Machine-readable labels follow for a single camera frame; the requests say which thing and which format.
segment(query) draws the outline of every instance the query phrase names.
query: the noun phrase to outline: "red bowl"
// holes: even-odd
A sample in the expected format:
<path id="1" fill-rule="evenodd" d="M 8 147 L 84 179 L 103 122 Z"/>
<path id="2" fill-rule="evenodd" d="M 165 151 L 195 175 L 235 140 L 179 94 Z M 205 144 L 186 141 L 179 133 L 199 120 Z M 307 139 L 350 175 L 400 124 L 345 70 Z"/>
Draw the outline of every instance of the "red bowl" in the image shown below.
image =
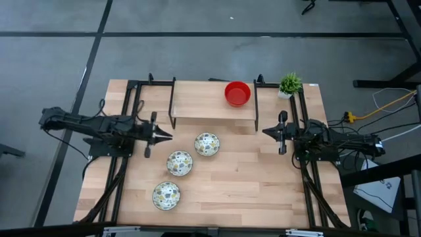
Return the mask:
<path id="1" fill-rule="evenodd" d="M 225 87 L 225 99 L 233 107 L 240 107 L 250 99 L 250 87 L 244 82 L 230 82 Z"/>

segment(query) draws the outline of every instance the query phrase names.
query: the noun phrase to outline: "gray floor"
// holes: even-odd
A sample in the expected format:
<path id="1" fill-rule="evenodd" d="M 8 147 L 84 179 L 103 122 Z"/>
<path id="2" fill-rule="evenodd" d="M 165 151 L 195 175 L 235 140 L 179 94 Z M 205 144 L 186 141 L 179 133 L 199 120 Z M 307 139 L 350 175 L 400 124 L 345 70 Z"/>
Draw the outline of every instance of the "gray floor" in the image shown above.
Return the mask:
<path id="1" fill-rule="evenodd" d="M 2 0 L 0 31 L 94 32 L 105 2 Z M 295 0 L 116 0 L 105 31 L 399 30 L 383 3 L 360 5 L 319 0 L 313 11 L 301 16 L 306 4 Z M 409 7 L 404 1 L 395 1 L 395 4 L 420 47 L 421 31 Z M 8 155 L 0 159 L 0 228 L 18 228 L 32 223 L 57 148 L 57 142 L 37 125 L 41 109 L 60 106 L 70 110 L 92 43 L 93 38 L 0 38 L 0 109 L 3 112 L 0 143 L 27 153 L 23 159 Z M 288 72 L 297 72 L 303 82 L 320 84 L 328 119 L 339 119 L 344 111 L 364 115 L 375 109 L 372 93 L 377 90 L 354 89 L 352 80 L 387 80 L 413 62 L 414 55 L 407 43 L 397 40 L 103 38 L 80 113 L 92 115 L 97 111 L 98 101 L 104 97 L 110 79 L 146 79 L 152 72 L 157 80 L 176 76 L 179 80 L 214 77 L 249 82 L 261 73 L 266 81 L 275 82 Z M 403 94 L 405 92 L 386 91 L 378 100 L 386 104 Z M 355 127 L 379 116 L 361 121 Z M 363 132 L 416 120 L 416 109 L 411 108 Z M 387 131 L 382 137 L 406 129 Z M 414 142 L 420 131 L 387 142 L 387 154 L 378 161 L 387 163 L 421 153 L 421 147 Z M 81 138 L 83 136 L 74 134 L 71 143 L 87 153 L 88 146 Z M 68 150 L 46 224 L 71 223 L 85 163 L 80 154 Z M 409 185 L 407 190 L 408 195 L 412 195 Z M 354 213 L 356 203 L 352 197 L 347 197 L 347 204 L 350 213 Z M 397 221 L 382 213 L 375 213 L 375 218 L 382 231 L 398 234 Z"/>

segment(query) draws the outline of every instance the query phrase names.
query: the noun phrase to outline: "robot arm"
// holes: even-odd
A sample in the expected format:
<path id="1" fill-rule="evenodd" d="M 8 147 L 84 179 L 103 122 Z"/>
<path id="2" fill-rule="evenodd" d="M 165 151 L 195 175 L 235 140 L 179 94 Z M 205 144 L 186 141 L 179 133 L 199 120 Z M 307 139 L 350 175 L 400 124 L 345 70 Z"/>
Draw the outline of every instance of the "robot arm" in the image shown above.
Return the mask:
<path id="1" fill-rule="evenodd" d="M 263 130 L 263 133 L 281 143 L 279 154 L 286 153 L 285 140 L 293 140 L 296 155 L 309 161 L 338 161 L 338 149 L 351 149 L 365 155 L 381 156 L 385 153 L 377 135 L 343 134 L 328 128 L 324 123 L 309 119 L 305 129 L 288 123 L 287 112 L 279 114 L 279 124 Z"/>
<path id="2" fill-rule="evenodd" d="M 124 115 L 87 117 L 83 115 L 72 115 L 59 107 L 42 110 L 42 117 L 39 120 L 43 130 L 69 129 L 93 138 L 84 138 L 84 141 L 91 145 L 90 155 L 102 156 L 113 155 L 119 151 L 130 153 L 133 149 L 133 142 L 141 140 L 147 142 L 145 157 L 151 155 L 151 146 L 159 142 L 172 139 L 172 135 L 161 130 L 155 124 L 156 112 L 152 112 L 150 121 L 143 121 L 136 124 L 136 118 Z"/>

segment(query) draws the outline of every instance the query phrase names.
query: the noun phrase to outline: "black floor stripe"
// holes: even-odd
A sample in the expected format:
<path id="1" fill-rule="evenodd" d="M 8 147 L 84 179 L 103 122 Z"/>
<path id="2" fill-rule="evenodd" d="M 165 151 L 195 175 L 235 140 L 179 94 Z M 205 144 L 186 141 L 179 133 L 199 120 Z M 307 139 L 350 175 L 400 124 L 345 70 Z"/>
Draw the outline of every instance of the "black floor stripe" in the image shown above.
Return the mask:
<path id="1" fill-rule="evenodd" d="M 303 32 L 105 32 L 102 37 L 268 37 L 268 38 L 397 38 L 394 33 L 303 33 Z"/>
<path id="2" fill-rule="evenodd" d="M 89 77 L 91 76 L 93 63 L 95 62 L 99 44 L 101 43 L 101 33 L 104 31 L 105 24 L 107 23 L 107 19 L 111 10 L 111 5 L 112 5 L 112 0 L 107 0 L 103 17 L 98 27 L 98 31 L 96 33 L 96 37 L 92 45 L 91 53 L 89 54 L 89 58 L 86 63 L 85 72 L 84 72 L 84 75 L 82 76 L 82 81 L 80 82 L 79 89 L 72 106 L 72 114 L 78 114 L 80 110 L 80 106 L 82 105 L 82 99 L 84 98 L 86 86 L 89 81 Z M 72 137 L 72 131 L 65 130 L 63 140 L 65 142 L 69 142 L 71 137 Z M 53 196 L 54 196 L 54 191 L 57 185 L 57 181 L 59 180 L 60 172 L 64 163 L 64 158 L 66 157 L 67 147 L 68 146 L 66 144 L 60 143 L 57 148 L 58 152 L 56 152 L 57 156 L 54 158 L 55 163 L 53 166 L 53 171 L 48 181 L 48 185 L 45 189 L 45 193 L 41 201 L 41 205 L 39 206 L 39 211 L 38 211 L 35 224 L 34 224 L 35 227 L 41 227 L 44 225 L 45 218 L 47 217 L 48 209 L 51 204 L 51 200 L 53 199 Z"/>
<path id="3" fill-rule="evenodd" d="M 400 32 L 0 32 L 0 37 L 268 37 L 268 38 L 378 38 L 404 39 Z"/>
<path id="4" fill-rule="evenodd" d="M 95 37 L 97 32 L 0 32 L 0 37 Z"/>

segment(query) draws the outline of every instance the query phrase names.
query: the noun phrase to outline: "white pot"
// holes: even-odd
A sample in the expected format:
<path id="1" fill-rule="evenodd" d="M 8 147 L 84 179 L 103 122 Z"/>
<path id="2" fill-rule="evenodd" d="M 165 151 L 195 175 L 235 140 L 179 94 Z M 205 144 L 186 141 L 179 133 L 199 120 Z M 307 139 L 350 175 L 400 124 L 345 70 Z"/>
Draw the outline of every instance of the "white pot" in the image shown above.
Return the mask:
<path id="1" fill-rule="evenodd" d="M 278 97 L 281 99 L 289 99 L 292 94 L 287 94 L 278 90 Z"/>

